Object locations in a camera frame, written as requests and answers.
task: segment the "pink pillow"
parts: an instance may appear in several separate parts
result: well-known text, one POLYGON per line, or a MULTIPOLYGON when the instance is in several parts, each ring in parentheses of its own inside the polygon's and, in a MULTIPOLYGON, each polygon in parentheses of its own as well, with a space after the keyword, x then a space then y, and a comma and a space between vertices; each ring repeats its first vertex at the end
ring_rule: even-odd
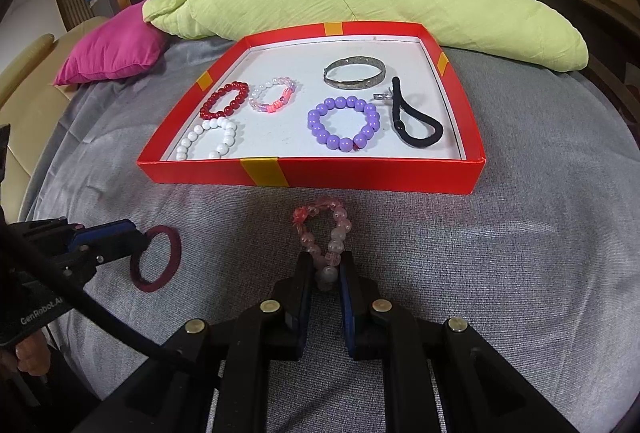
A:
POLYGON ((131 5, 78 41, 53 84, 122 79, 150 69, 164 51, 167 34, 142 21, 142 4, 131 5))

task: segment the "pink and white beaded bracelet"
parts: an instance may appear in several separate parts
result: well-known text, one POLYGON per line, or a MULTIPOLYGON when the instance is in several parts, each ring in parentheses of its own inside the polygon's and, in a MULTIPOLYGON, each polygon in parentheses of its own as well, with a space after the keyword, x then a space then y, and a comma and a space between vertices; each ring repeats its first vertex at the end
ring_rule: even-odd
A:
POLYGON ((255 109, 255 111, 264 111, 266 113, 273 113, 283 106, 285 106, 289 99, 291 98, 291 94, 296 91, 296 83, 289 77, 276 77, 273 80, 268 80, 264 84, 260 84, 256 86, 249 93, 249 105, 255 109), (258 98, 272 86, 283 85, 285 88, 282 90, 282 95, 280 95, 279 99, 274 100, 271 104, 264 104, 258 102, 258 98))
POLYGON ((321 196, 315 204, 297 207, 293 211, 293 226, 300 236, 300 243, 314 259, 316 281, 322 291, 331 290, 333 283, 338 279, 340 265, 340 253, 344 251, 344 240, 351 230, 351 222, 347 219, 347 211, 342 202, 330 196, 321 196), (331 231, 331 240, 327 245, 326 254, 322 255, 320 247, 316 245, 316 239, 306 228, 305 221, 308 217, 315 217, 321 210, 331 210, 335 220, 335 228, 331 231))

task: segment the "black strap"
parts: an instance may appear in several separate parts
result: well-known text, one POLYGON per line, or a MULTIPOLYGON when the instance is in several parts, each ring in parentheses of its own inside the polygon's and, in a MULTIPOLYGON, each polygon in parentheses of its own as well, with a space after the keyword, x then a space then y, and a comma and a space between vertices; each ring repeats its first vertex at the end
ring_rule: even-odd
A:
POLYGON ((391 79, 391 85, 393 86, 393 95, 394 95, 394 104, 391 109, 391 117, 394 121, 394 129, 398 132, 398 135, 402 140, 404 140, 409 146, 414 146, 417 148, 426 148, 432 144, 435 144, 438 140, 442 138, 442 134, 444 133, 444 128, 442 124, 435 120, 433 117, 426 115, 413 106, 409 105, 407 101, 402 97, 402 92, 400 91, 400 79, 399 77, 394 77, 391 79), (404 109, 404 111, 410 116, 421 120, 422 122, 428 124, 433 127, 435 132, 433 135, 430 135, 426 138, 415 138, 409 135, 406 132, 406 128, 404 127, 404 122, 400 120, 400 108, 404 109))

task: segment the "gray bedsheet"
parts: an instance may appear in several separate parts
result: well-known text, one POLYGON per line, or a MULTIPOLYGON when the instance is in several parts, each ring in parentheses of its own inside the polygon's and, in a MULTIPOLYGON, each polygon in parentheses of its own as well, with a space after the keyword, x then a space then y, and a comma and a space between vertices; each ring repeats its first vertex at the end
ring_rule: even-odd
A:
MULTIPOLYGON (((189 318, 232 318, 268 296, 300 250, 292 208, 326 193, 154 184, 136 166, 167 111, 228 46, 174 41, 148 75, 81 92, 23 209, 36 219, 178 228, 182 265, 158 292, 138 291, 126 260, 100 267, 86 285, 159 343, 189 318)), ((578 74, 447 55, 486 148, 475 192, 336 190, 354 223, 348 248, 383 294, 430 320, 467 317, 581 432, 608 432, 640 391, 638 148, 578 74)), ((158 275, 167 253, 155 241, 143 274, 158 275)), ((75 311, 54 329, 100 397, 143 360, 75 311)), ((315 294, 305 356, 271 369, 268 430, 382 432, 383 415, 380 365, 349 360, 338 294, 315 294)))

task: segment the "yellow-green pillow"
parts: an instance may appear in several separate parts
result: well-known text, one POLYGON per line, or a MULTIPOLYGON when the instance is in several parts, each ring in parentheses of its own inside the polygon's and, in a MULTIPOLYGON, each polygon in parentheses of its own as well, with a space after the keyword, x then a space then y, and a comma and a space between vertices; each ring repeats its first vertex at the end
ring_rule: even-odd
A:
POLYGON ((174 9, 165 2, 148 0, 145 19, 161 30, 189 38, 213 33, 238 40, 256 32, 318 22, 409 21, 424 25, 440 45, 541 64, 559 72, 579 70, 588 60, 580 32, 536 0, 184 0, 174 9), (181 30, 180 25, 189 29, 181 30))

